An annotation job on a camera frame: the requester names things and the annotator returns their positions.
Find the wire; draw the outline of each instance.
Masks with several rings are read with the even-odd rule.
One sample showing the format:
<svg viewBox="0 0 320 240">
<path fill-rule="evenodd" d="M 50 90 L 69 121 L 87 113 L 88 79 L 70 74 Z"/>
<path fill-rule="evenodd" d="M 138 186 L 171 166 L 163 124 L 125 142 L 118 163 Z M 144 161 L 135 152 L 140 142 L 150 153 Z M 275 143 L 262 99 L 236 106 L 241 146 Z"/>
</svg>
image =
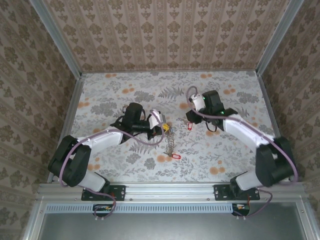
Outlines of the wire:
<svg viewBox="0 0 320 240">
<path fill-rule="evenodd" d="M 119 122 L 120 121 L 120 119 L 122 119 L 124 116 L 120 116 L 120 117 L 118 117 L 116 120 L 115 120 L 115 123 L 117 123 L 117 122 Z"/>
<path fill-rule="evenodd" d="M 244 125 L 245 127 L 247 127 L 248 129 L 250 129 L 251 131 L 253 131 L 254 133 L 256 133 L 258 136 L 260 136 L 261 138 L 265 139 L 266 141 L 268 141 L 276 150 L 278 150 L 283 156 L 284 158 L 288 161 L 288 163 L 290 164 L 291 168 L 292 168 L 292 171 L 293 171 L 293 175 L 294 175 L 294 178 L 293 178 L 293 182 L 297 182 L 298 181 L 298 172 L 297 172 L 297 168 L 294 164 L 294 162 L 290 159 L 290 157 L 277 145 L 274 143 L 274 141 L 272 141 L 271 139 L 269 139 L 268 137 L 266 137 L 263 133 L 260 133 L 258 130 L 256 130 L 253 126 L 251 126 L 249 123 L 247 123 L 246 121 L 242 121 L 238 118 L 235 118 L 235 117 L 230 117 L 230 116 L 212 116 L 212 115 L 206 115 L 206 114 L 203 114 L 203 113 L 200 113 L 198 111 L 196 111 L 192 105 L 191 105 L 191 102 L 189 101 L 189 98 L 190 98 L 190 90 L 191 89 L 195 89 L 195 94 L 198 94 L 198 89 L 197 87 L 195 86 L 191 86 L 188 88 L 188 90 L 186 91 L 186 102 L 189 106 L 189 108 L 191 108 L 191 110 L 203 117 L 203 118 L 207 118 L 207 119 L 221 119 L 221 120 L 232 120 L 232 121 L 235 121 L 235 122 L 238 122 L 242 125 Z"/>
<path fill-rule="evenodd" d="M 268 206 L 268 205 L 270 204 L 270 202 L 271 202 L 271 200 L 272 200 L 272 198 L 273 198 L 274 196 L 273 196 L 273 194 L 272 194 L 271 192 L 269 192 L 269 191 L 262 190 L 262 189 L 259 189 L 259 191 L 270 195 L 270 198 L 268 199 L 268 201 L 266 201 L 266 203 L 265 203 L 259 210 L 255 211 L 254 213 L 249 214 L 249 215 L 247 215 L 247 216 L 244 216 L 244 215 L 242 215 L 240 212 L 235 211 L 235 210 L 233 210 L 233 212 L 236 213 L 236 214 L 238 214 L 238 215 L 241 216 L 241 217 L 246 217 L 246 218 L 251 218 L 251 217 L 257 215 L 258 213 L 260 213 L 266 206 Z"/>
<path fill-rule="evenodd" d="M 206 125 L 206 129 L 208 129 L 208 131 L 210 131 L 210 132 L 212 132 L 212 133 L 215 133 L 215 132 L 217 131 L 217 126 L 215 126 L 215 130 L 214 130 L 214 131 L 212 131 L 212 130 L 210 130 L 210 128 L 209 128 L 209 126 L 208 126 L 208 122 L 207 122 L 207 121 L 205 121 L 205 125 Z"/>
<path fill-rule="evenodd" d="M 62 187 L 64 187 L 64 188 L 68 187 L 68 185 L 64 185 L 62 178 L 63 178 L 63 173 L 64 173 L 64 171 L 65 171 L 66 165 L 67 165 L 67 163 L 68 163 L 68 161 L 69 161 L 69 159 L 70 159 L 70 156 L 74 153 L 74 151 L 77 149 L 77 147 L 78 147 L 79 145 L 81 145 L 82 143 L 84 143 L 84 142 L 86 142 L 86 141 L 93 140 L 93 139 L 97 138 L 98 136 L 106 135 L 106 134 L 109 134 L 109 133 L 122 133 L 122 134 L 127 135 L 128 137 L 136 140 L 137 142 L 144 144 L 144 145 L 156 146 L 156 145 L 160 144 L 160 143 L 162 142 L 162 140 L 164 139 L 164 137 L 165 137 L 165 131 L 164 131 L 164 128 L 163 128 L 163 126 L 162 126 L 162 123 L 160 122 L 159 118 L 156 116 L 156 114 L 154 113 L 154 111 L 153 111 L 153 110 L 150 110 L 150 112 L 151 112 L 151 114 L 155 117 L 156 121 L 159 123 L 159 126 L 160 126 L 160 128 L 161 128 L 161 133 L 162 133 L 162 134 L 161 134 L 161 138 L 160 138 L 159 141 L 157 141 L 157 142 L 155 142 L 155 143 L 148 143 L 148 142 L 142 141 L 142 140 L 134 137 L 133 135 L 131 135 L 131 134 L 125 132 L 125 131 L 122 131 L 122 130 L 120 130 L 120 129 L 110 129 L 110 130 L 105 129 L 105 130 L 103 130 L 103 131 L 97 132 L 96 134 L 90 136 L 90 138 L 86 137 L 86 138 L 84 138 L 83 140 L 77 142 L 77 143 L 71 148 L 71 150 L 69 151 L 69 153 L 66 155 L 66 157 L 65 157 L 65 159 L 64 159 L 64 162 L 63 162 L 63 164 L 62 164 L 61 170 L 60 170 L 60 174 L 59 174 L 59 183 L 60 183 L 60 185 L 61 185 Z M 115 210 L 115 207 L 116 207 L 116 204 L 117 204 L 116 199 L 115 199 L 113 196 L 111 196 L 111 195 L 109 195 L 109 194 L 107 194 L 107 193 L 96 192 L 96 191 L 93 191 L 92 189 L 86 188 L 86 187 L 85 187 L 85 189 L 86 189 L 87 191 L 93 193 L 93 194 L 100 195 L 100 196 L 106 196 L 106 197 L 111 198 L 111 199 L 113 200 L 113 208 L 111 209 L 111 211 L 110 211 L 104 218 L 109 217 L 109 216 L 113 213 L 113 211 Z M 95 216 L 96 218 L 98 217 L 98 216 L 97 216 L 97 209 L 94 211 L 94 216 Z"/>
<path fill-rule="evenodd" d="M 111 214 L 112 214 L 112 213 L 114 212 L 114 210 L 116 209 L 116 206 L 117 206 L 117 201 L 116 201 L 115 197 L 114 197 L 114 196 L 111 196 L 111 195 L 109 195 L 109 194 L 107 194 L 107 193 L 102 193 L 102 192 L 93 191 L 93 190 L 91 190 L 90 188 L 84 187 L 84 189 L 87 190 L 87 191 L 90 192 L 90 193 L 93 193 L 93 194 L 96 194 L 96 195 L 100 195 L 100 196 L 106 196 L 106 197 L 112 199 L 112 201 L 113 201 L 113 207 L 112 207 L 112 209 L 110 210 L 110 212 L 109 212 L 106 216 L 104 216 L 103 218 L 106 219 L 106 218 L 110 217 Z M 101 207 L 96 207 L 96 208 L 94 209 L 94 212 L 93 212 L 93 215 L 95 216 L 96 219 L 99 218 L 99 217 L 97 216 L 97 210 L 98 210 L 99 208 L 101 208 Z"/>
</svg>

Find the table surface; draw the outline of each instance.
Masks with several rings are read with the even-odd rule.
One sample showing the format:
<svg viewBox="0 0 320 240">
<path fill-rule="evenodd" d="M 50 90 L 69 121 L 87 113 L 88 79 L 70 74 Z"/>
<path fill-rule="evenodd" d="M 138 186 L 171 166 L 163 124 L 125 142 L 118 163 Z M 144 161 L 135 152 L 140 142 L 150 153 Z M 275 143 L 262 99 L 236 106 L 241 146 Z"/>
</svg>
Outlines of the table surface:
<svg viewBox="0 0 320 240">
<path fill-rule="evenodd" d="M 204 122 L 187 129 L 186 90 L 219 92 L 225 108 L 233 108 L 249 123 L 273 135 L 272 124 L 254 71 L 131 72 L 86 74 L 71 134 L 84 137 L 107 128 L 122 115 L 122 107 L 140 103 L 148 113 L 157 109 L 174 132 L 174 151 L 168 139 L 146 146 L 133 139 L 91 156 L 88 169 L 111 182 L 227 182 L 254 169 L 255 155 L 232 135 L 207 130 Z M 139 139 L 147 141 L 146 134 Z M 160 136 L 150 142 L 156 142 Z"/>
</svg>

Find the vent slot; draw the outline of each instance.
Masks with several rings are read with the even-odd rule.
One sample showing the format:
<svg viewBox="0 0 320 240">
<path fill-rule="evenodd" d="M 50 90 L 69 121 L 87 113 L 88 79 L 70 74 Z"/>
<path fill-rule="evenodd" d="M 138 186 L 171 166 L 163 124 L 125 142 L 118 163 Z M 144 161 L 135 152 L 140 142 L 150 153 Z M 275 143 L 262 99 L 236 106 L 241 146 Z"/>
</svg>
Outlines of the vent slot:
<svg viewBox="0 0 320 240">
<path fill-rule="evenodd" d="M 93 213 L 93 203 L 50 203 L 47 204 L 46 214 L 59 213 Z M 114 213 L 123 214 L 183 214 L 183 213 L 232 213 L 231 203 L 123 203 L 116 205 Z"/>
</svg>

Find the red tag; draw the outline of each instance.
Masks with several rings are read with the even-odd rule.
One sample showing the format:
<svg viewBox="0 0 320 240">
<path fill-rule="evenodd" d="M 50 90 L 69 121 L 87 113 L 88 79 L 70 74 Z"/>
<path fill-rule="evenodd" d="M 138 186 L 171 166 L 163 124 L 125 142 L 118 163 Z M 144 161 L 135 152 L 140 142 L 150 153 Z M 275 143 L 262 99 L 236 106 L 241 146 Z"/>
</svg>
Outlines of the red tag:
<svg viewBox="0 0 320 240">
<path fill-rule="evenodd" d="M 178 155 L 178 154 L 172 154 L 172 156 L 171 156 L 173 159 L 181 159 L 181 156 L 180 155 Z"/>
<path fill-rule="evenodd" d="M 188 130 L 191 131 L 191 129 L 192 129 L 192 122 L 189 122 L 189 123 L 188 123 Z"/>
</svg>

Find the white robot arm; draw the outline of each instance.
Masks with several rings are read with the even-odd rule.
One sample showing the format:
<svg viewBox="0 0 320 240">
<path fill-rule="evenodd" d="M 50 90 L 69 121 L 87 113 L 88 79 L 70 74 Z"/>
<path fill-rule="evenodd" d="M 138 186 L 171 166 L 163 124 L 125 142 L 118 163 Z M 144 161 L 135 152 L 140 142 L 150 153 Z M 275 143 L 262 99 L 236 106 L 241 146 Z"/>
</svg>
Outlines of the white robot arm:
<svg viewBox="0 0 320 240">
<path fill-rule="evenodd" d="M 124 116 L 118 118 L 115 123 L 101 132 L 78 138 L 71 135 L 64 137 L 49 163 L 49 171 L 55 176 L 59 176 L 64 161 L 72 147 L 82 142 L 63 169 L 62 180 L 70 187 L 81 186 L 95 192 L 107 192 L 103 188 L 109 187 L 110 182 L 97 173 L 87 170 L 89 159 L 106 148 L 129 140 L 130 137 L 123 133 L 130 135 L 147 133 L 148 140 L 154 136 L 161 135 L 162 130 L 159 122 L 164 124 L 166 122 L 165 116 L 159 111 L 153 110 L 153 114 L 150 114 L 147 119 L 140 120 L 142 113 L 146 118 L 143 107 L 138 103 L 132 102 L 126 107 Z"/>
<path fill-rule="evenodd" d="M 231 109 L 225 109 L 217 91 L 212 90 L 203 94 L 193 94 L 189 101 L 194 104 L 194 109 L 206 116 L 218 116 L 220 119 L 205 118 L 193 110 L 186 113 L 191 123 L 199 124 L 205 121 L 212 123 L 215 128 L 220 128 L 246 144 L 256 156 L 255 171 L 244 172 L 230 180 L 230 188 L 235 195 L 241 194 L 256 187 L 270 187 L 279 181 L 290 177 L 293 168 L 274 145 L 282 149 L 293 160 L 290 144 L 284 137 L 274 138 L 253 126 L 243 124 L 245 120 Z"/>
</svg>

